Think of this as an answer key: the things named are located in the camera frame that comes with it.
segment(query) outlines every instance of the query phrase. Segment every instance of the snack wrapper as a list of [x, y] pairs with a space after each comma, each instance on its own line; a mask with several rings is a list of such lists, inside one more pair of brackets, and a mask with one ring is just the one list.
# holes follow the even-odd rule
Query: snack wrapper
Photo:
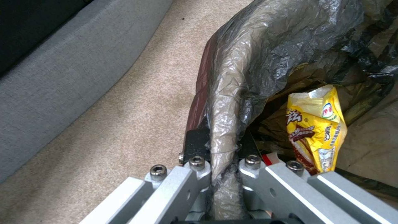
[[336, 88], [326, 85], [289, 95], [287, 133], [296, 159], [310, 174], [332, 171], [347, 134]]

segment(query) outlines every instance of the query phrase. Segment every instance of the grey fabric cushion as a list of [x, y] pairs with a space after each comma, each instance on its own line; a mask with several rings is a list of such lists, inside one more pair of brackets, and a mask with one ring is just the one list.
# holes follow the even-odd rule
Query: grey fabric cushion
[[94, 0], [0, 80], [0, 182], [130, 68], [172, 0]]

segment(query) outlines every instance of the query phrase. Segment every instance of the screw head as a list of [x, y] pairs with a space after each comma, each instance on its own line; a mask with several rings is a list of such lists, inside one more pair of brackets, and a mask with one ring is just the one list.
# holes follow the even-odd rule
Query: screw head
[[245, 158], [245, 166], [250, 169], [259, 169], [261, 165], [261, 159], [258, 155], [248, 155]]
[[286, 163], [286, 167], [296, 173], [298, 176], [301, 176], [304, 172], [304, 166], [300, 162], [295, 160], [288, 161]]
[[178, 162], [179, 162], [180, 164], [183, 164], [183, 163], [184, 163], [184, 153], [180, 152], [180, 153], [178, 154]]
[[189, 167], [194, 171], [200, 171], [205, 167], [205, 159], [202, 156], [194, 156], [189, 159]]
[[154, 181], [162, 181], [167, 176], [167, 168], [161, 164], [157, 164], [149, 170], [150, 177]]

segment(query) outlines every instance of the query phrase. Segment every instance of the dark fabric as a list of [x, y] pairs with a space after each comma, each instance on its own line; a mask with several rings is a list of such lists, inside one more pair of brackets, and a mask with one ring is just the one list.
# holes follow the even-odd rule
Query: dark fabric
[[0, 0], [0, 77], [86, 4], [84, 0]]

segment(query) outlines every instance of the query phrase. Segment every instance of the beige carpet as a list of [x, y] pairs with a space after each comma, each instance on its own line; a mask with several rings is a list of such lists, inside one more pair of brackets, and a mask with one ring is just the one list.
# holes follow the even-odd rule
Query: beige carpet
[[124, 77], [0, 185], [0, 223], [78, 223], [128, 176], [177, 165], [206, 41], [250, 2], [175, 0]]

